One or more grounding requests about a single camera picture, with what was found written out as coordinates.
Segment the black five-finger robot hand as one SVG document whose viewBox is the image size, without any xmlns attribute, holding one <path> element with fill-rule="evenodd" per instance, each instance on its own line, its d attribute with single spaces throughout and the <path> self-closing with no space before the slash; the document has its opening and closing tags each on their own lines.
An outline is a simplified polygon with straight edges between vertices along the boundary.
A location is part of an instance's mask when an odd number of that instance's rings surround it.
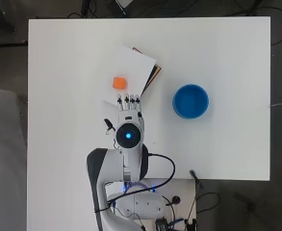
<svg viewBox="0 0 282 231">
<path fill-rule="evenodd" d="M 114 134 L 121 125 L 133 123 L 144 132 L 144 120 L 141 113 L 141 98 L 134 94 L 118 94 L 117 99 L 117 125 L 113 125 L 107 118 L 104 119 L 106 134 Z"/>
</svg>

